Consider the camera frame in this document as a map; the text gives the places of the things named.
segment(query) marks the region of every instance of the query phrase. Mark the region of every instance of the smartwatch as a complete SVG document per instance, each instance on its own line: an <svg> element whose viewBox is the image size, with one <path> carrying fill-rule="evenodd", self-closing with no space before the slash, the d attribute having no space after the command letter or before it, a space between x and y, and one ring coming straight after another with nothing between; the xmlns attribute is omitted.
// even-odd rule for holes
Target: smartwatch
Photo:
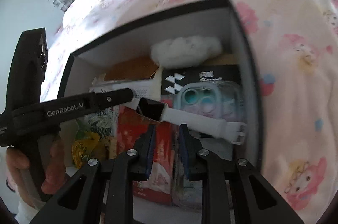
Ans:
<svg viewBox="0 0 338 224"><path fill-rule="evenodd" d="M186 124L189 129L215 138L223 138L234 145L244 143L246 124L242 122L227 122L224 119L214 119L173 109L165 103L144 97L133 98L131 102L123 105L156 122L166 121L175 125Z"/></svg>

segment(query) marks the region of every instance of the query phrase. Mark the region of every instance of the human hand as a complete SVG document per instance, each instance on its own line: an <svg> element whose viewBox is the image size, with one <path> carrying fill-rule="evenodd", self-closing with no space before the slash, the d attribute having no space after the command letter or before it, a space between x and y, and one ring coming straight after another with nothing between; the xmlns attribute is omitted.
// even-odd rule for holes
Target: human hand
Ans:
<svg viewBox="0 0 338 224"><path fill-rule="evenodd" d="M61 139L57 139L50 148L50 163L46 169L46 179L41 190L48 195L53 195L65 183L64 145ZM18 149L9 147L6 152L8 170L18 187L21 198L29 206L33 202L25 188L20 170L28 169L30 162L28 158Z"/></svg>

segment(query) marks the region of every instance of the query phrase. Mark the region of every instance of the red packet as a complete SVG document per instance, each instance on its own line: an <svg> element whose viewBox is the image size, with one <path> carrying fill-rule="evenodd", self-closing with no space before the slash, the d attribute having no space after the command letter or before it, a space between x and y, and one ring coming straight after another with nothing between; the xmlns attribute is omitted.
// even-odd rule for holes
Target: red packet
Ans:
<svg viewBox="0 0 338 224"><path fill-rule="evenodd" d="M171 100L164 100L169 106ZM167 122L153 122L120 106L117 122L117 153L131 149L138 137L145 133L149 124L156 124L156 147L153 168L148 181L134 181L133 193L143 199L171 205L171 183L174 162L172 149L172 125Z"/></svg>

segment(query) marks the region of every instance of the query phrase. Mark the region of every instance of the bed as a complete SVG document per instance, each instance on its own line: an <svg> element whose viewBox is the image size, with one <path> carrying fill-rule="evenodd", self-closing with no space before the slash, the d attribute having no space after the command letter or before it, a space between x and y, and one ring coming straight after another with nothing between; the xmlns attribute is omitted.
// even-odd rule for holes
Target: bed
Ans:
<svg viewBox="0 0 338 224"><path fill-rule="evenodd" d="M41 100L55 99L72 51L129 21L197 0L76 0L49 49ZM337 192L338 0L232 0L260 71L262 173L305 223Z"/></svg>

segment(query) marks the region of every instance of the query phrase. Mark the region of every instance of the silver bolt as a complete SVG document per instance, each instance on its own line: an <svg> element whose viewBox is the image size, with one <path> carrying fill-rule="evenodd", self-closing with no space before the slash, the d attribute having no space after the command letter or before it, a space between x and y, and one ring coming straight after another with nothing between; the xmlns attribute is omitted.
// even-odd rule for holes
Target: silver bolt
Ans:
<svg viewBox="0 0 338 224"><path fill-rule="evenodd" d="M248 164L248 161L246 159L238 159L238 164L245 167Z"/></svg>
<svg viewBox="0 0 338 224"><path fill-rule="evenodd" d="M92 158L92 159L88 160L88 165L89 166L95 166L97 164L97 162L98 162L97 159Z"/></svg>
<svg viewBox="0 0 338 224"><path fill-rule="evenodd" d="M206 150L206 149L201 149L201 150L199 150L199 152L198 152L199 154L201 154L202 156L207 156L207 155L209 155L209 151L208 150Z"/></svg>
<svg viewBox="0 0 338 224"><path fill-rule="evenodd" d="M129 156L134 156L134 155L137 154L137 150L135 150L135 149L132 148L132 149L130 149L130 150L127 151L127 154Z"/></svg>

